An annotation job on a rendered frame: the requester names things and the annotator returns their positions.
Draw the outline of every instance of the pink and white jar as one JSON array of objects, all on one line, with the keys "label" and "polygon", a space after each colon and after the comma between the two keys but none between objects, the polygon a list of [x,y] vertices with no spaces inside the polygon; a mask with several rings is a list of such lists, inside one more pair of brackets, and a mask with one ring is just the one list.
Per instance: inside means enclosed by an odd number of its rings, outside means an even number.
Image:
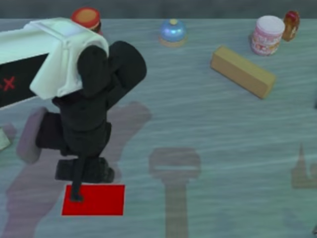
[{"label": "pink and white jar", "polygon": [[280,18],[260,17],[251,38],[252,51],[260,56],[273,55],[277,51],[284,30],[285,24]]}]

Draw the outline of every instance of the white object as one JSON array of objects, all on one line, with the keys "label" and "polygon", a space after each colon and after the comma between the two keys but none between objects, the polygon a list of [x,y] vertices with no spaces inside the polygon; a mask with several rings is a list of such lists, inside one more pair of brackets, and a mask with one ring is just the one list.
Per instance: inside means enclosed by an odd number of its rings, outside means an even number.
[{"label": "white object", "polygon": [[82,89],[77,71],[80,53],[96,45],[109,54],[107,40],[67,18],[31,21],[23,29],[0,33],[0,64],[49,54],[30,90],[41,99]]},{"label": "white object", "polygon": [[251,39],[252,50],[262,56],[276,52],[285,30],[284,22],[276,16],[262,16],[257,20]]},{"label": "white object", "polygon": [[6,136],[4,130],[0,127],[0,151],[8,147],[10,144],[10,140]]}]

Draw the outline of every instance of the table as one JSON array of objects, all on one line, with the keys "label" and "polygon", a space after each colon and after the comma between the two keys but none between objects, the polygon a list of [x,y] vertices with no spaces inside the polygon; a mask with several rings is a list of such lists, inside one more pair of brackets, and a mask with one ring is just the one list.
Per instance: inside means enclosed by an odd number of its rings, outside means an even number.
[{"label": "table", "polygon": [[[19,28],[27,21],[1,20],[0,29]],[[24,185],[10,190],[32,194],[39,201],[57,189],[56,204],[42,204],[51,210],[39,222],[35,238],[163,237],[164,188],[149,175],[148,157],[155,148],[175,146],[195,148],[202,161],[200,177],[187,188],[190,237],[310,237],[317,218],[317,191],[292,189],[290,171],[300,143],[308,164],[317,158],[317,20],[303,20],[296,39],[283,42],[271,57],[250,50],[247,37],[255,20],[184,22],[187,44],[170,49],[158,42],[161,20],[103,21],[109,42],[131,43],[148,65],[146,80],[119,103],[137,101],[152,113],[126,144],[119,162],[127,186],[125,216],[62,218],[62,185],[48,177],[53,176],[59,155],[45,152],[45,159],[55,164],[38,165],[38,176],[32,179],[27,178],[35,169],[24,172]],[[267,99],[256,98],[210,69],[211,54],[220,45],[277,75]],[[13,123],[19,137],[30,110],[41,105],[56,110],[50,102],[34,99],[0,111],[0,124]],[[5,191],[24,167],[15,155],[16,143],[17,139],[0,153],[0,233],[8,218]],[[43,190],[40,182],[51,187]],[[22,201],[15,203],[24,206]],[[31,221],[32,210],[39,206],[33,205],[29,216],[21,208],[21,219]],[[13,227],[14,223],[1,238],[9,238]]]}]

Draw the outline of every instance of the pink label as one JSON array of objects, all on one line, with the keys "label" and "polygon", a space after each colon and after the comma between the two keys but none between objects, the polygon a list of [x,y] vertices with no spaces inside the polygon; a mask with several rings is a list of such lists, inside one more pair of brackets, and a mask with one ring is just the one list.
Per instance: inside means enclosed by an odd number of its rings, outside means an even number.
[{"label": "pink label", "polygon": [[268,34],[256,27],[252,35],[251,48],[258,55],[269,56],[276,52],[281,38],[282,33],[278,35]]}]

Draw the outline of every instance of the dark background wall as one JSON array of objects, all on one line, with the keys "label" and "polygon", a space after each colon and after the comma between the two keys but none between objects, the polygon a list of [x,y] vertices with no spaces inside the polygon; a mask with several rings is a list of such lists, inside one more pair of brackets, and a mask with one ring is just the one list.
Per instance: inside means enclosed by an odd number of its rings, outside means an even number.
[{"label": "dark background wall", "polygon": [[0,18],[69,17],[81,6],[102,18],[258,18],[291,9],[317,18],[317,0],[2,0]]}]

